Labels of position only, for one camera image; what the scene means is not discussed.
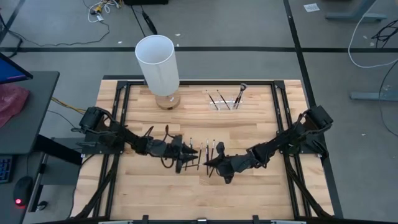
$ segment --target white cylinder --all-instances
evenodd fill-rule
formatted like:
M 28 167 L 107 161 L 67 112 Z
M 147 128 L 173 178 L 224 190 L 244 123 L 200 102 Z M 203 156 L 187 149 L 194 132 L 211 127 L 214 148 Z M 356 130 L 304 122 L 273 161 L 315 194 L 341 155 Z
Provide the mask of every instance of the white cylinder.
M 145 37 L 136 46 L 136 57 L 151 92 L 169 96 L 180 84 L 173 42 L 162 35 Z

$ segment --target white cable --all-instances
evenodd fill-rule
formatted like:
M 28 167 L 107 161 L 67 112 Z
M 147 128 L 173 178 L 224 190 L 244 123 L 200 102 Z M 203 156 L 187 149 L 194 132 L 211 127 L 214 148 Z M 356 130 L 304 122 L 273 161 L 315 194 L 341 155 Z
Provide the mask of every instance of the white cable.
M 100 20 L 98 20 L 98 19 L 95 20 L 95 21 L 91 21 L 91 20 L 90 20 L 90 15 L 91 15 L 90 12 L 92 11 L 92 8 L 93 8 L 94 6 L 97 6 L 97 5 L 102 4 L 102 3 L 103 3 L 103 1 L 100 1 L 99 3 L 96 3 L 96 4 L 92 5 L 92 6 L 88 9 L 88 17 L 87 17 L 88 22 L 94 23 L 94 22 L 100 21 Z M 109 13 L 111 12 L 111 9 L 109 8 L 108 5 L 114 6 L 114 4 L 113 4 L 113 3 L 107 2 L 107 3 L 105 3 L 105 5 L 103 6 L 103 8 L 105 9 L 105 12 L 109 14 Z
M 375 2 L 372 4 L 372 6 L 363 14 L 362 18 L 359 20 L 358 24 L 356 25 L 355 30 L 354 30 L 354 32 L 353 32 L 353 36 L 351 37 L 351 41 L 349 42 L 349 46 L 348 46 L 348 55 L 349 55 L 349 58 L 350 58 L 351 61 L 354 63 L 354 65 L 358 66 L 359 68 L 376 68 L 376 67 L 391 65 L 391 64 L 395 63 L 396 61 L 398 61 L 398 58 L 397 58 L 397 59 L 393 60 L 392 62 L 385 63 L 385 64 L 380 64 L 380 65 L 372 65 L 372 66 L 358 65 L 357 63 L 354 62 L 354 60 L 353 60 L 353 58 L 352 58 L 352 56 L 351 56 L 351 52 L 349 51 L 349 49 L 351 48 L 351 44 L 353 43 L 353 39 L 354 39 L 354 36 L 355 36 L 356 29 L 358 28 L 359 24 L 362 22 L 363 18 L 365 18 L 366 14 L 373 8 L 373 6 L 375 5 L 376 2 L 377 2 L 377 1 L 375 1 Z

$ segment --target gray desk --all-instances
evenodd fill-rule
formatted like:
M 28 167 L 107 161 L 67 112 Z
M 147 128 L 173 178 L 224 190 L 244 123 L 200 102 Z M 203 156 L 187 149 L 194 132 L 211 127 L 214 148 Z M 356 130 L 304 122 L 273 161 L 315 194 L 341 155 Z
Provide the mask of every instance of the gray desk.
M 0 128 L 0 154 L 29 153 L 42 126 L 59 73 L 32 72 L 31 74 L 34 76 L 32 80 L 15 83 L 30 93 L 22 111 Z
M 24 109 L 12 117 L 5 126 L 0 128 L 0 153 L 27 154 L 33 148 L 40 131 L 52 93 L 57 84 L 58 72 L 32 72 L 34 79 L 17 82 L 30 91 Z M 33 152 L 29 156 L 29 175 L 37 177 L 42 152 Z M 16 182 L 26 176 L 27 155 L 17 156 L 15 160 L 12 182 L 0 184 L 0 222 L 22 223 L 26 208 L 15 206 L 12 193 Z

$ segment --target monitor screen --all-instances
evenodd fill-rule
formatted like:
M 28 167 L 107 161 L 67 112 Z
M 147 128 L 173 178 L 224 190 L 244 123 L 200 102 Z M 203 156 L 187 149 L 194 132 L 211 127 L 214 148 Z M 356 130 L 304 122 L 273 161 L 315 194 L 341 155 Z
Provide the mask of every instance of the monitor screen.
M 23 68 L 15 64 L 5 55 L 0 54 L 0 84 L 17 82 L 33 78 L 33 76 Z

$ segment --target wooden base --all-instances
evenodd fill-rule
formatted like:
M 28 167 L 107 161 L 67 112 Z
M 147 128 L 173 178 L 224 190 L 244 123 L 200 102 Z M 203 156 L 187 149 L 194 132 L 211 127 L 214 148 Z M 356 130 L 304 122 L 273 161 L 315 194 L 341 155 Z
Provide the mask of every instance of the wooden base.
M 117 80 L 103 80 L 97 106 L 111 111 Z M 307 109 L 307 103 L 300 80 L 285 80 L 287 98 L 293 121 Z M 209 110 L 206 90 L 216 95 L 239 92 L 239 85 L 180 85 L 180 105 L 172 111 L 160 109 L 155 96 L 147 86 L 133 85 L 130 89 L 126 122 L 136 135 L 142 136 L 154 126 L 151 136 L 163 139 L 165 126 L 169 134 L 182 134 L 183 141 L 193 141 L 193 148 L 200 150 L 200 163 L 206 161 L 206 140 L 209 139 L 210 154 L 213 139 L 223 141 L 225 153 L 245 154 L 246 149 L 258 143 L 269 141 L 278 130 L 272 91 L 269 86 L 250 85 L 244 92 L 244 106 L 238 110 Z M 282 95 L 277 92 L 284 128 L 287 121 L 284 114 Z M 121 105 L 116 119 L 121 116 Z M 333 209 L 320 158 L 314 154 L 300 155 L 305 184 L 315 200 L 330 214 Z M 103 155 L 95 155 L 81 168 L 75 191 L 72 215 L 76 215 L 88 203 L 98 187 L 98 177 Z M 304 214 L 302 197 L 295 188 L 298 209 Z M 100 215 L 104 214 L 107 197 L 105 190 Z M 248 169 L 236 173 L 231 184 L 215 172 L 206 174 L 206 166 L 188 167 L 180 174 L 175 167 L 166 169 L 159 158 L 136 154 L 126 144 L 120 157 L 118 176 L 113 196 L 112 220 L 140 220 L 149 215 L 150 220 L 196 220 L 206 217 L 212 220 L 251 220 L 259 215 L 263 220 L 293 219 L 289 186 L 286 178 L 284 158 L 275 153 L 267 168 Z
M 174 93 L 170 96 L 155 96 L 157 106 L 163 110 L 172 110 L 180 104 L 181 96 Z

